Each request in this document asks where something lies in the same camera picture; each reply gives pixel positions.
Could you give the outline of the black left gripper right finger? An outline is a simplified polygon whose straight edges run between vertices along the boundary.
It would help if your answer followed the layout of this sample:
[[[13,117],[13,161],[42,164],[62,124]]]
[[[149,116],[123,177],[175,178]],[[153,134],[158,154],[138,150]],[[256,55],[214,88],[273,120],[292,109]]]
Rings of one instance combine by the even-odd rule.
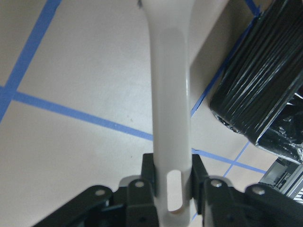
[[[208,172],[198,154],[192,155],[191,196],[197,213],[203,213],[205,207],[204,184],[209,178]]]

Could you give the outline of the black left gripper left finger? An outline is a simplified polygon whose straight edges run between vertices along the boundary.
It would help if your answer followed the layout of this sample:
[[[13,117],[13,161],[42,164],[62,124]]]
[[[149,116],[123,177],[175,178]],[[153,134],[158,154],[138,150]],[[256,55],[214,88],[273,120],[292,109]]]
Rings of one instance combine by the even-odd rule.
[[[146,179],[151,184],[153,194],[156,196],[156,170],[153,161],[153,153],[143,154],[141,178]]]

